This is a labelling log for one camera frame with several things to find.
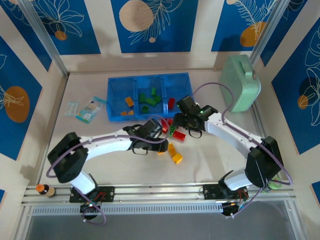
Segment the mint green box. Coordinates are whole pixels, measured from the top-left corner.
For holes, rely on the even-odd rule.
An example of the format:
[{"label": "mint green box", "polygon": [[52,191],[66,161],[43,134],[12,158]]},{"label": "mint green box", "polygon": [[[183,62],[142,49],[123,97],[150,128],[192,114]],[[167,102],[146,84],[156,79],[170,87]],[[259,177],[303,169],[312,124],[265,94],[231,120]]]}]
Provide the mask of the mint green box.
[{"label": "mint green box", "polygon": [[[226,85],[234,95],[230,112],[247,111],[261,91],[261,83],[247,55],[229,56],[222,69],[219,82]],[[220,86],[227,106],[232,97],[229,91]]]}]

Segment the red lego brick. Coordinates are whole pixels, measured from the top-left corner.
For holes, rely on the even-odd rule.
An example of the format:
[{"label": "red lego brick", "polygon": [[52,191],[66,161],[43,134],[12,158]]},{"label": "red lego brick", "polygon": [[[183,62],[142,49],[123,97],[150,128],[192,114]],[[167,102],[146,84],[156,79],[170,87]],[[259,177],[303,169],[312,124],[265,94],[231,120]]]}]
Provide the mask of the red lego brick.
[{"label": "red lego brick", "polygon": [[162,125],[162,132],[163,132],[164,134],[166,134],[166,133],[168,132],[168,126],[167,126],[167,124],[165,123],[165,121],[162,120],[162,119],[161,119],[161,125]]},{"label": "red lego brick", "polygon": [[174,98],[169,98],[169,101],[168,101],[168,109],[169,109],[169,110],[174,109],[175,101],[176,101],[176,100],[175,100]]},{"label": "red lego brick", "polygon": [[183,142],[185,140],[186,135],[181,133],[181,132],[174,131],[172,137],[174,137],[175,139],[178,139],[178,140]]},{"label": "red lego brick", "polygon": [[169,126],[171,126],[171,124],[174,123],[174,120],[170,118],[170,119],[167,120],[167,122],[168,122]]},{"label": "red lego brick", "polygon": [[165,121],[162,120],[162,119],[161,119],[161,125],[162,125],[162,127],[167,126],[167,124],[165,123]]}]

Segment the small packet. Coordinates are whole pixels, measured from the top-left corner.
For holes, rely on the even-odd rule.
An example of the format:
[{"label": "small packet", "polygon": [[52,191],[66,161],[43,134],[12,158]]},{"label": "small packet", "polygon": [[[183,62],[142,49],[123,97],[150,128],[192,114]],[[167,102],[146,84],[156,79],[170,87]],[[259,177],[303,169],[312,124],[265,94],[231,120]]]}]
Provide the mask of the small packet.
[{"label": "small packet", "polygon": [[77,114],[78,106],[79,102],[68,102],[64,115],[66,117],[75,117]]},{"label": "small packet", "polygon": [[106,104],[107,101],[94,96],[88,104],[75,117],[85,123],[90,123],[99,110]]}]

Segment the green lego brick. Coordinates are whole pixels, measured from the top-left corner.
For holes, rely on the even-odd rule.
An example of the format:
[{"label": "green lego brick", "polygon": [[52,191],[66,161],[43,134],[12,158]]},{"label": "green lego brick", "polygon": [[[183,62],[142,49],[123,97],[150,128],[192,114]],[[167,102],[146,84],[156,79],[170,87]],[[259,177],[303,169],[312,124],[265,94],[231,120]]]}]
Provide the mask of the green lego brick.
[{"label": "green lego brick", "polygon": [[153,99],[156,100],[157,103],[160,103],[162,98],[158,95],[155,95]]},{"label": "green lego brick", "polygon": [[155,96],[156,96],[156,92],[157,92],[157,90],[156,90],[155,87],[151,88],[151,96],[152,96],[152,97],[155,97]]},{"label": "green lego brick", "polygon": [[171,125],[170,128],[169,128],[169,135],[171,137],[174,135],[175,130],[176,130],[176,127]]},{"label": "green lego brick", "polygon": [[157,105],[157,101],[154,100],[154,99],[152,99],[152,98],[149,98],[149,97],[145,99],[145,102],[146,102],[147,104],[152,105],[152,106]]},{"label": "green lego brick", "polygon": [[146,95],[144,93],[139,94],[139,103],[144,103],[146,101]]},{"label": "green lego brick", "polygon": [[146,106],[146,105],[144,105],[144,106],[142,107],[142,113],[143,113],[143,114],[149,113],[149,107]]}]

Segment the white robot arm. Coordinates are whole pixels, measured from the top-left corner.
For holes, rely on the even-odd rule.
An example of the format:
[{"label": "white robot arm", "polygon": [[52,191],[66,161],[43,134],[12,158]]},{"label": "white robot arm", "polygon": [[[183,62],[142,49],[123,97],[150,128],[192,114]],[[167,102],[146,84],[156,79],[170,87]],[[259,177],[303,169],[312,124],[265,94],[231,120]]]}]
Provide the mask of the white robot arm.
[{"label": "white robot arm", "polygon": [[229,192],[252,184],[263,188],[281,170],[274,159],[260,147],[263,146],[273,153],[283,165],[279,147],[274,138],[268,136],[263,139],[251,134],[227,119],[223,119],[221,113],[213,107],[206,105],[200,108],[190,96],[179,100],[177,106],[181,113],[174,116],[174,126],[189,130],[190,135],[191,131],[194,131],[200,133],[201,137],[202,131],[205,131],[218,136],[234,146],[246,158],[244,169],[229,172],[219,181],[220,187],[225,189],[226,198]]},{"label": "white robot arm", "polygon": [[84,195],[98,188],[94,179],[83,170],[86,161],[116,151],[143,149],[154,152],[165,152],[168,141],[156,137],[162,132],[161,124],[155,119],[148,120],[144,125],[126,126],[113,133],[99,136],[77,136],[68,133],[48,154],[51,168],[60,183],[70,183]]}]

